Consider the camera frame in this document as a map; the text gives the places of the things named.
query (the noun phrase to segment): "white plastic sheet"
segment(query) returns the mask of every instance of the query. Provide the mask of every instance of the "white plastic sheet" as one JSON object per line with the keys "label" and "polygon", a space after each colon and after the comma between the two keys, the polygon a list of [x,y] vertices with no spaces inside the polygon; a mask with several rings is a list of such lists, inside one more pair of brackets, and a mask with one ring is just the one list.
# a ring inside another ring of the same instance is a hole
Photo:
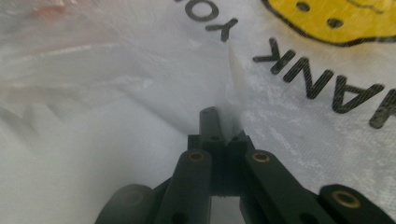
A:
{"label": "white plastic sheet", "polygon": [[[391,39],[322,43],[260,0],[3,1],[0,21],[1,223],[93,223],[117,189],[171,176],[212,105],[306,188],[344,184],[396,218],[396,118],[374,116],[392,107]],[[295,53],[278,73],[275,45]],[[313,83],[333,74],[315,97],[290,80],[300,59]],[[376,94],[333,105],[345,78]],[[243,223],[237,199],[212,206],[212,223]]]}

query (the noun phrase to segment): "plastic bag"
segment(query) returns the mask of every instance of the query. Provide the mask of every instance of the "plastic bag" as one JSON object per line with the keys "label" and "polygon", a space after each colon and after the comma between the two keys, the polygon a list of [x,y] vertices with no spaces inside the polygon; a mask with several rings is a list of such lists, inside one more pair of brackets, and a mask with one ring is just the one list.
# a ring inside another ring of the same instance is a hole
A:
{"label": "plastic bag", "polygon": [[[212,105],[307,189],[344,184],[395,218],[396,44],[339,47],[295,29],[314,3],[281,3],[2,2],[1,222],[93,223],[117,189],[171,176]],[[237,199],[212,206],[243,223]]]}

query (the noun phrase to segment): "yellow graphic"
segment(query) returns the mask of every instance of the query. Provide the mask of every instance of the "yellow graphic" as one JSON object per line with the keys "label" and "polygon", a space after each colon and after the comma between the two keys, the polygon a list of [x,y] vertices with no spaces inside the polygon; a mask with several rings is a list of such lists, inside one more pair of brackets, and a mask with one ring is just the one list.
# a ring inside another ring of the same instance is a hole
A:
{"label": "yellow graphic", "polygon": [[396,41],[396,0],[262,0],[301,35],[338,45]]}

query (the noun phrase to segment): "black lettering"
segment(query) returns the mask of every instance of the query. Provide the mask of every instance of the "black lettering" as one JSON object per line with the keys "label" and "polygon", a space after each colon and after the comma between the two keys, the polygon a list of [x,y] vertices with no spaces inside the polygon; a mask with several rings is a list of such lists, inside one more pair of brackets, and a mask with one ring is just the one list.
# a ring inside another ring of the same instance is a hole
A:
{"label": "black lettering", "polygon": [[233,18],[224,25],[208,25],[206,26],[207,31],[221,30],[221,41],[226,42],[230,36],[230,29],[238,23],[238,19]]}
{"label": "black lettering", "polygon": [[283,76],[285,82],[292,82],[295,77],[303,70],[306,97],[308,99],[315,99],[327,85],[327,83],[332,79],[333,72],[331,70],[326,70],[323,75],[320,76],[315,85],[312,84],[311,68],[309,66],[309,60],[305,57],[299,59],[297,63],[289,70],[289,72]]}
{"label": "black lettering", "polygon": [[396,116],[396,89],[392,89],[385,96],[381,105],[370,119],[370,126],[380,129],[387,122],[390,115]]}
{"label": "black lettering", "polygon": [[279,47],[277,46],[276,40],[274,38],[270,38],[270,46],[272,55],[270,56],[256,56],[253,58],[253,62],[261,63],[261,62],[276,62],[274,66],[271,68],[271,73],[276,75],[278,74],[290,61],[294,58],[296,53],[294,50],[288,50],[285,55],[280,57]]}
{"label": "black lettering", "polygon": [[291,59],[294,58],[296,53],[293,50],[288,50],[285,55],[283,55],[271,68],[271,73],[273,75],[279,74],[280,71],[282,71],[283,68],[285,68],[286,65],[291,61]]}
{"label": "black lettering", "polygon": [[[335,83],[334,97],[332,98],[332,109],[339,114],[345,114],[350,110],[363,104],[373,96],[377,95],[382,90],[384,90],[384,86],[380,84],[374,84],[367,90],[354,86],[349,86],[347,85],[346,77],[338,76]],[[355,96],[355,98],[350,100],[348,103],[343,105],[344,95],[346,91],[353,92],[358,95]]]}
{"label": "black lettering", "polygon": [[[205,3],[208,4],[210,6],[210,8],[212,9],[212,11],[210,12],[209,15],[207,16],[197,16],[192,12],[192,9],[200,3]],[[189,3],[187,3],[186,5],[186,13],[187,15],[190,17],[190,19],[194,20],[194,21],[212,21],[215,18],[218,17],[219,15],[219,8],[216,7],[216,5],[210,1],[207,0],[191,0]]]}

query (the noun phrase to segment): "black plastic part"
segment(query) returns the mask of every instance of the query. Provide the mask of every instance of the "black plastic part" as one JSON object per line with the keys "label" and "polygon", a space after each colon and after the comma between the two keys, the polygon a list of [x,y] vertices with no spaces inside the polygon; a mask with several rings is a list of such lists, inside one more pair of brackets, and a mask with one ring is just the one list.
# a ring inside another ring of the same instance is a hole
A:
{"label": "black plastic part", "polygon": [[395,224],[354,189],[304,189],[271,153],[256,150],[241,132],[225,146],[215,107],[200,113],[200,134],[172,178],[155,189],[130,185],[117,191],[95,224],[207,224],[211,196],[240,196],[247,224]]}
{"label": "black plastic part", "polygon": [[211,156],[184,152],[163,195],[155,224],[206,224],[210,219]]}
{"label": "black plastic part", "polygon": [[226,148],[225,169],[221,185],[221,195],[240,196],[245,178],[242,173],[242,164],[248,150],[254,150],[250,137],[241,132],[231,139]]}
{"label": "black plastic part", "polygon": [[240,197],[239,209],[246,224],[268,224],[268,220],[259,203],[249,192]]}
{"label": "black plastic part", "polygon": [[245,159],[247,184],[269,223],[335,224],[273,154],[249,151]]}
{"label": "black plastic part", "polygon": [[152,189],[141,185],[126,186],[114,194],[95,224],[147,224],[154,202]]}
{"label": "black plastic part", "polygon": [[379,207],[358,191],[330,185],[320,190],[318,201],[323,208],[342,224],[394,224],[394,221]]}
{"label": "black plastic part", "polygon": [[221,194],[223,173],[225,169],[225,146],[221,134],[219,116],[215,107],[209,107],[200,112],[200,149],[212,156],[211,192],[213,195]]}

